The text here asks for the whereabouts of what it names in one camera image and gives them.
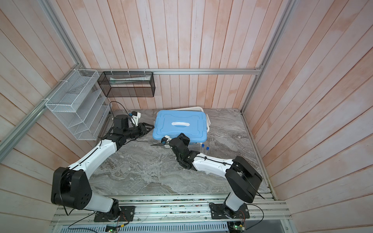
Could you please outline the blue plastic bin lid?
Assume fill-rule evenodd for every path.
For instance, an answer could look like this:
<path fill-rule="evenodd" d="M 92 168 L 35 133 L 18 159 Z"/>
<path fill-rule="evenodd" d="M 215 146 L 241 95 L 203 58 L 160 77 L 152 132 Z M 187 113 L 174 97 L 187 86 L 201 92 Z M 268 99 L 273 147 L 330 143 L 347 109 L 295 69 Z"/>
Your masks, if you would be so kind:
<path fill-rule="evenodd" d="M 203 143 L 207 140 L 207 116 L 201 111 L 161 110 L 157 113 L 153 139 L 161 140 L 165 136 L 186 135 L 191 143 Z"/>

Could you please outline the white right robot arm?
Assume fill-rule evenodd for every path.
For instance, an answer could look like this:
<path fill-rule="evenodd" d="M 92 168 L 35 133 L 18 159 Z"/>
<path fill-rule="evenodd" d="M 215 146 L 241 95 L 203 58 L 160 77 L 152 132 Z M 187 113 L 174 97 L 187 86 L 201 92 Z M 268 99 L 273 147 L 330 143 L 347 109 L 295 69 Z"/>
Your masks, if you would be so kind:
<path fill-rule="evenodd" d="M 263 181 L 259 172 L 243 157 L 220 159 L 188 148 L 190 139 L 180 134 L 176 138 L 164 137 L 158 146 L 170 147 L 179 165 L 188 170 L 204 171 L 227 180 L 232 191 L 223 204 L 210 203 L 212 219 L 250 217 L 248 205 L 252 204 Z"/>

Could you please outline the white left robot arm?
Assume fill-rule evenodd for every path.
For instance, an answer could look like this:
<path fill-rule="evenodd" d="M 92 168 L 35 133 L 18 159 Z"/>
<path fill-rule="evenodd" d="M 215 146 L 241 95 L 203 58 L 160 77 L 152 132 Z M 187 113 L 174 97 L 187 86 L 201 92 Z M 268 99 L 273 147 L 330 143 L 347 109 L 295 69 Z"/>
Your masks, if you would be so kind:
<path fill-rule="evenodd" d="M 107 221 L 120 219 L 119 201 L 92 191 L 89 178 L 93 172 L 122 146 L 148 134 L 154 126 L 139 122 L 140 113 L 117 115 L 108 133 L 90 152 L 68 167 L 55 170 L 51 202 L 64 208 L 94 211 Z"/>

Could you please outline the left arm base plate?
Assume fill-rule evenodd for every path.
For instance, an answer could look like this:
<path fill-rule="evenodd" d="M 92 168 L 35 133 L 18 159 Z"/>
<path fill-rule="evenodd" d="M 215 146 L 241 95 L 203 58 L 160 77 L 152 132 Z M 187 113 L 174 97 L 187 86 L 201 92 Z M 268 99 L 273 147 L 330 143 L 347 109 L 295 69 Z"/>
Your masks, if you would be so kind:
<path fill-rule="evenodd" d="M 131 222 L 134 219 L 135 206 L 116 206 L 114 210 L 107 213 L 97 212 L 94 217 L 94 222 L 115 222 L 124 221 Z"/>

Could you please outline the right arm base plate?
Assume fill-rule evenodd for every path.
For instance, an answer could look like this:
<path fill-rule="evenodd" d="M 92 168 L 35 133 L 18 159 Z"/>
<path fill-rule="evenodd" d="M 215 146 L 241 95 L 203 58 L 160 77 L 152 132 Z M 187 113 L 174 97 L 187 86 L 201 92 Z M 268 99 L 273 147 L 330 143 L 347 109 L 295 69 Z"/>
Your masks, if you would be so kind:
<path fill-rule="evenodd" d="M 247 219 L 250 218 L 247 204 L 243 204 L 237 211 L 233 211 L 225 204 L 209 204 L 212 219 Z"/>

